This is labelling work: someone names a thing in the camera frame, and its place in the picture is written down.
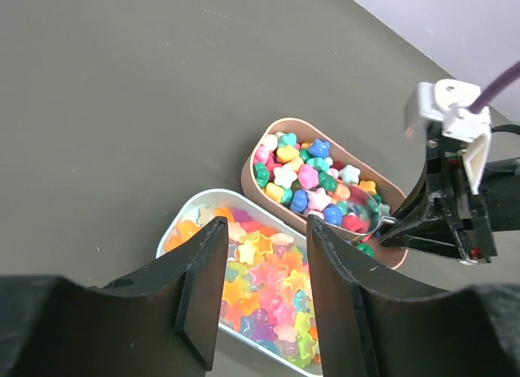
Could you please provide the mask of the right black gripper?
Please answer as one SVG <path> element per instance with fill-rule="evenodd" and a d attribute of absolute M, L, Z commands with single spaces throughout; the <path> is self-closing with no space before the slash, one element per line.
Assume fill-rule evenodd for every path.
<path fill-rule="evenodd" d="M 426 134 L 422 174 L 384 226 L 379 243 L 461 262 L 490 263 L 497 255 L 494 235 L 519 229 L 519 160 L 486 163 L 477 194 L 470 191 L 460 150 L 467 145 L 442 136 L 439 123 Z"/>

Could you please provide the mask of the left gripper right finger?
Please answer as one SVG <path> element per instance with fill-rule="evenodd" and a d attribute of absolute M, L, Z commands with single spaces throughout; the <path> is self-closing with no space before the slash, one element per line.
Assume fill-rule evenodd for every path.
<path fill-rule="evenodd" d="M 326 376 L 516 376 L 519 287 L 444 290 L 386 267 L 320 218 L 306 224 Z"/>

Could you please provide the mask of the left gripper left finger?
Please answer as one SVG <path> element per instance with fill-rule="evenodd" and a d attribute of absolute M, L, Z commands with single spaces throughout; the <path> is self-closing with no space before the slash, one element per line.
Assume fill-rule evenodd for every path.
<path fill-rule="evenodd" d="M 108 285 L 1 278 L 4 376 L 203 376 L 215 357 L 228 221 Z"/>

